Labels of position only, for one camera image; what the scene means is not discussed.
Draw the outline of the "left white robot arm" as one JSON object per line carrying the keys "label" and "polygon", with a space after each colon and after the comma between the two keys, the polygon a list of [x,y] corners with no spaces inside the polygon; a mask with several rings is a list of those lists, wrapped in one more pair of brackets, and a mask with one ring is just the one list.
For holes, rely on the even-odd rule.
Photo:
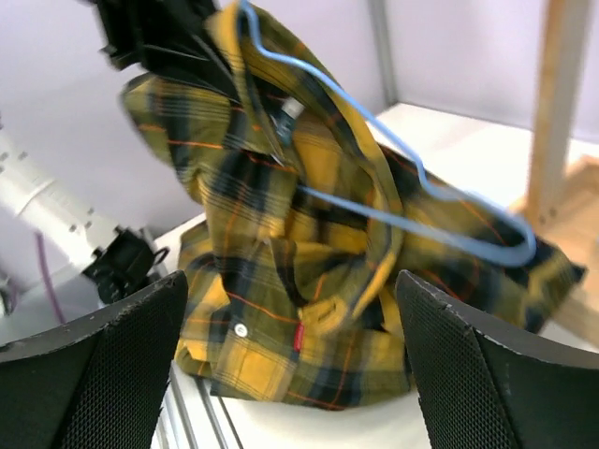
{"label": "left white robot arm", "polygon": [[[139,64],[167,80],[234,94],[230,68],[209,36],[205,21],[213,1],[95,1],[107,44],[103,52],[117,70]],[[168,255],[155,251],[139,231],[79,201],[37,168],[26,152],[1,135],[1,205],[35,227],[90,280],[105,304],[152,281]]]}

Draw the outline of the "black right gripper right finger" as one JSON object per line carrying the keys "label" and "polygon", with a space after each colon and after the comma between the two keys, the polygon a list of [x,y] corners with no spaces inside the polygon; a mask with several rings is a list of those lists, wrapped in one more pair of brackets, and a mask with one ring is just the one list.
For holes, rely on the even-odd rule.
{"label": "black right gripper right finger", "polygon": [[596,353],[511,326],[407,270],[396,295],[432,447],[597,448]]}

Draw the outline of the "yellow plaid flannel shirt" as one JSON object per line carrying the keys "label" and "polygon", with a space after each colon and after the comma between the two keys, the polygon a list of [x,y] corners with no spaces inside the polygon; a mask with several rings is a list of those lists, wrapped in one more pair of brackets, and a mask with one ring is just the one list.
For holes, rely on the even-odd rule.
{"label": "yellow plaid flannel shirt", "polygon": [[206,219],[182,235],[188,305],[180,368],[215,396],[332,411],[415,386],[395,294],[400,271],[511,325],[538,332],[585,270],[539,241],[502,268],[306,195],[305,188],[501,246],[520,242],[470,202],[421,188],[413,163],[307,73],[262,56],[237,4],[207,21],[235,95],[154,75],[124,106]]}

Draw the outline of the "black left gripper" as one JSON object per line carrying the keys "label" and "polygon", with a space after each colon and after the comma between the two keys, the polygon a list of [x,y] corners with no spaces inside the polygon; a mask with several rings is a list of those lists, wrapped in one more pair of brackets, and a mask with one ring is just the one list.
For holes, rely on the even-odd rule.
{"label": "black left gripper", "polygon": [[232,94],[231,69],[207,29],[212,0],[95,0],[103,52],[118,70],[139,64],[168,80]]}

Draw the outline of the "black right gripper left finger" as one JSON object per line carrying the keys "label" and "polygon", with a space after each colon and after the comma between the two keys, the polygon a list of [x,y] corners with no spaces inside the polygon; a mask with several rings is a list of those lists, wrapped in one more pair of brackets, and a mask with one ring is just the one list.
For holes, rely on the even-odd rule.
{"label": "black right gripper left finger", "polygon": [[187,281],[176,271],[2,346],[2,447],[150,447],[186,301]]}

